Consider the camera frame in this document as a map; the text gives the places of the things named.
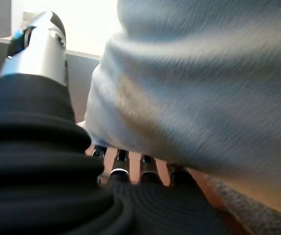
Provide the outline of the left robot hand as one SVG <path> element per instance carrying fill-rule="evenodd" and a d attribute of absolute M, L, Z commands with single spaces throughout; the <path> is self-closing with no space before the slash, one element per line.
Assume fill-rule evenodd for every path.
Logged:
<path fill-rule="evenodd" d="M 106 184 L 100 155 L 75 122 L 66 34 L 51 11 L 13 37 L 0 71 L 0 235 L 226 235 L 192 176 L 172 167 L 172 184 L 144 172 L 129 182 L 118 151 Z"/>

